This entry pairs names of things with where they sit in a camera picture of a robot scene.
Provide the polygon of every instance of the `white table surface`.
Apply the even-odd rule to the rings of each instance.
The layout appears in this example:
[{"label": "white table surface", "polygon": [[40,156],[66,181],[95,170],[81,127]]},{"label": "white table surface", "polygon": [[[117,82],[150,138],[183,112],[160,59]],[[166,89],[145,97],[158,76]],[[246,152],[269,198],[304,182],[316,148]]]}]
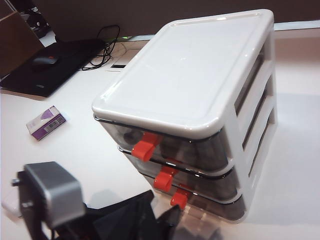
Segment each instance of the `white table surface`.
[{"label": "white table surface", "polygon": [[[230,224],[184,214],[175,239],[320,239],[320,29],[276,32],[278,127],[247,218]],[[81,183],[84,201],[104,207],[150,188],[102,126],[91,103],[118,72],[79,71],[42,100],[1,93],[1,199],[24,164],[56,161]],[[67,123],[37,142],[26,123],[55,105]],[[158,216],[169,198],[157,194]],[[1,209],[1,239],[30,239]]]}]

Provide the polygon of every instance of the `red handle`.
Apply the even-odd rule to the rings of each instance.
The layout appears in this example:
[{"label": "red handle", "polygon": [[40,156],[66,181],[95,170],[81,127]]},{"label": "red handle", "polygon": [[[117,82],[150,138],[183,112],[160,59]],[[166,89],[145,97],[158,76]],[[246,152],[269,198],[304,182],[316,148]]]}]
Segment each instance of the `red handle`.
[{"label": "red handle", "polygon": [[153,181],[153,187],[156,189],[160,189],[165,192],[169,192],[171,188],[171,184],[173,181],[173,176],[177,174],[179,171],[168,167],[163,166],[159,174],[155,177]]},{"label": "red handle", "polygon": [[131,155],[144,162],[149,161],[161,140],[162,136],[145,132],[142,139],[132,148]]},{"label": "red handle", "polygon": [[179,205],[181,210],[185,209],[190,194],[191,192],[178,188],[171,198],[170,205]]}]

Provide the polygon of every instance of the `white plastic lid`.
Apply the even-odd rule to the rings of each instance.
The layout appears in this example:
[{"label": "white plastic lid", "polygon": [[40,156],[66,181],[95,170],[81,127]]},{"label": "white plastic lid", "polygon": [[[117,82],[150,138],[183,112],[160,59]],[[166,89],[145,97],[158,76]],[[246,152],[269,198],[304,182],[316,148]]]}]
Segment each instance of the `white plastic lid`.
[{"label": "white plastic lid", "polygon": [[92,104],[104,120],[188,139],[224,125],[273,13],[253,10],[165,25]]}]

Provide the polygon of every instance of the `mouse pad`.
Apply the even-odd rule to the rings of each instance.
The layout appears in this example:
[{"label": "mouse pad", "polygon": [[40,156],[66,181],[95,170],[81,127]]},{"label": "mouse pad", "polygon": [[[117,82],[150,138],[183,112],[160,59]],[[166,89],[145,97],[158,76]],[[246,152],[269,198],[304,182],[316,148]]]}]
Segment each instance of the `mouse pad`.
[{"label": "mouse pad", "polygon": [[[0,82],[0,86],[13,92],[48,97],[102,50],[104,45],[99,39],[55,42],[13,70]],[[57,61],[35,67],[36,59],[49,57]]]}]

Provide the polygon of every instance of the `grey wall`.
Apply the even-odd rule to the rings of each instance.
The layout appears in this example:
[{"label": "grey wall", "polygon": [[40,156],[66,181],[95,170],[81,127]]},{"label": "grey wall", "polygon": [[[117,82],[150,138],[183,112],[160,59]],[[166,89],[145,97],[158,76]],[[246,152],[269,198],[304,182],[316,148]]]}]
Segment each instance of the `grey wall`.
[{"label": "grey wall", "polygon": [[118,24],[121,36],[155,34],[177,19],[270,9],[276,23],[320,19],[320,0],[33,0],[62,40],[95,38]]}]

